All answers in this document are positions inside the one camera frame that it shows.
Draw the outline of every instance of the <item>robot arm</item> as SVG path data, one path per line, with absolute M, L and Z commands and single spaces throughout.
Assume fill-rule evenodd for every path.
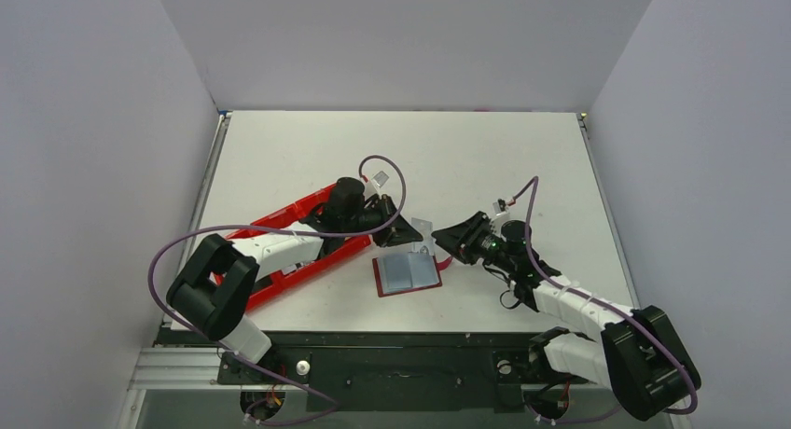
M 166 297 L 209 340 L 221 341 L 234 352 L 258 363 L 271 348 L 271 340 L 244 315 L 247 300 L 258 279 L 300 263 L 332 254 L 345 238 L 302 236 L 297 231 L 351 233 L 375 229 L 396 213 L 393 200 L 381 194 L 383 184 L 343 177 L 332 188 L 327 202 L 285 230 L 293 235 L 265 233 L 252 238 L 226 240 L 212 234 L 204 238 L 178 273 Z M 380 247 L 422 241 L 421 233 L 398 216 L 372 236 Z M 224 276 L 222 284 L 211 274 Z
M 495 207 L 501 219 L 505 207 Z M 591 300 L 592 293 L 572 285 L 533 250 L 531 260 L 524 238 L 525 223 L 512 220 L 500 227 L 483 212 L 465 222 L 432 233 L 446 252 L 462 263 L 479 261 L 485 269 L 504 275 L 508 288 L 524 305 L 559 318 L 581 331 L 555 328 L 533 340 L 531 366 L 537 371 L 571 373 L 610 388 L 634 418 L 645 421 L 687 396 L 687 385 L 670 361 L 617 312 Z M 538 265 L 558 288 L 541 276 Z M 580 297 L 568 288 L 589 298 Z M 695 388 L 701 377 L 664 311 L 642 310 L 597 298 L 629 315 L 645 327 L 684 366 Z

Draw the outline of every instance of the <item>gray wall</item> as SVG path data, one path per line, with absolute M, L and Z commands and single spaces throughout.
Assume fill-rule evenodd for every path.
M 113 427 L 216 111 L 158 0 L 0 0 L 0 42 L 0 427 Z
M 650 0 L 162 0 L 221 108 L 587 110 Z
M 789 427 L 791 0 L 653 0 L 590 111 L 637 293 L 703 377 L 698 428 Z

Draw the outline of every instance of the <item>black wire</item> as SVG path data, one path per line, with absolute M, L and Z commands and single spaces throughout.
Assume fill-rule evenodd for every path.
M 505 272 L 497 269 L 492 269 L 488 266 L 484 266 L 483 269 L 489 272 L 489 274 L 492 275 L 492 277 L 502 280 L 503 282 L 505 282 L 505 284 L 508 284 L 508 276 Z
M 545 394 L 546 392 L 548 392 L 553 387 L 557 387 L 557 386 L 559 386 L 561 384 L 565 384 L 566 382 L 570 381 L 573 377 L 574 376 L 572 376 L 572 375 L 568 375 L 565 378 L 561 378 L 561 379 L 556 380 L 554 382 L 550 382 L 549 384 L 545 385 L 543 388 L 539 389 L 538 392 L 525 393 L 524 394 L 524 396 L 525 396 L 525 399 L 524 399 L 525 404 L 529 405 L 532 401 L 543 400 L 544 398 L 541 397 L 542 394 Z
M 311 208 L 311 210 L 308 212 L 307 216 L 305 216 L 305 217 L 312 217 L 312 218 L 313 218 L 313 219 L 315 219 L 316 221 L 318 221 L 318 222 L 321 222 L 321 220 L 319 219 L 318 211 L 319 211 L 319 209 L 320 209 L 320 208 L 322 208 L 323 206 L 324 206 L 324 203 L 323 203 L 323 202 L 319 202 L 319 203 L 317 203 L 317 204 L 316 204 L 316 206 L 314 206 L 313 208 Z
M 513 305 L 511 305 L 511 306 L 506 306 L 506 304 L 505 304 L 505 303 L 503 303 L 503 297 L 505 297 L 505 296 L 506 296 L 506 294 L 507 294 L 507 293 L 509 293 L 509 292 L 511 292 L 511 290 L 510 290 L 510 289 L 507 289 L 507 290 L 503 291 L 503 293 L 502 293 L 502 294 L 500 294 L 500 306 L 502 306 L 503 308 L 505 308 L 505 309 L 507 309 L 507 310 L 509 310 L 509 311 L 510 311 L 510 310 L 516 310 L 516 309 L 517 309 L 517 307 L 518 307 L 518 306 L 521 304 L 521 300 L 517 299 L 517 302 L 516 302 L 516 303 L 514 303 L 514 304 L 513 304 Z
M 363 202 L 363 208 L 367 207 L 370 203 L 372 203 L 377 198 L 377 195 L 373 194 L 365 202 Z

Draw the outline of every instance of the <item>red tray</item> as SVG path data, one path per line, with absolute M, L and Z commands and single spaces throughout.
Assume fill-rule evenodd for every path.
M 332 184 L 328 187 L 320 189 L 315 193 L 300 199 L 299 201 L 296 201 L 272 214 L 258 219 L 258 221 L 255 221 L 252 224 L 254 226 L 286 228 L 299 221 L 301 218 L 307 216 L 308 213 L 310 213 L 311 210 L 318 204 L 327 202 L 329 199 L 329 191 L 334 186 L 335 184 Z M 231 233 L 228 236 L 228 239 L 233 240 L 251 238 L 258 235 L 263 235 L 264 233 L 266 233 L 266 231 L 239 230 Z M 343 246 L 340 247 L 340 249 L 336 250 L 329 256 L 325 256 L 318 261 L 314 261 L 307 266 L 303 266 L 297 270 L 294 270 L 293 272 L 286 274 L 283 274 L 279 270 L 271 273 L 271 284 L 260 291 L 254 292 L 250 296 L 250 299 L 247 300 L 247 310 L 253 310 L 263 305 L 267 301 L 277 297 L 286 289 L 290 289 L 298 284 L 304 283 L 316 275 L 324 272 L 325 270 L 329 270 L 334 265 L 339 264 L 340 262 L 362 252 L 369 245 L 371 245 L 371 239 L 369 236 L 357 236 L 354 238 L 349 238 L 346 240 Z M 223 281 L 222 275 L 216 275 L 215 277 L 217 279 L 217 283 L 221 284 Z

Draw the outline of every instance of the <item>cable tie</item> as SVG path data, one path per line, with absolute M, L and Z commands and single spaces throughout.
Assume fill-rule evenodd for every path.
M 582 304 L 582 308 L 585 308 L 590 304 L 590 301 L 593 300 L 593 296 L 595 296 L 595 294 L 592 292 L 588 294 L 588 298 L 585 299 L 585 303 Z
M 568 288 L 569 288 L 569 287 L 571 287 L 571 285 L 570 285 L 570 284 L 567 284 L 566 286 L 564 286 L 564 287 L 562 287 L 562 288 L 561 288 L 561 292 L 559 292 L 559 293 L 558 293 L 558 300 L 560 300 L 560 299 L 561 299 L 561 297 L 563 297 L 563 294 L 565 294 L 566 292 L 568 292 Z

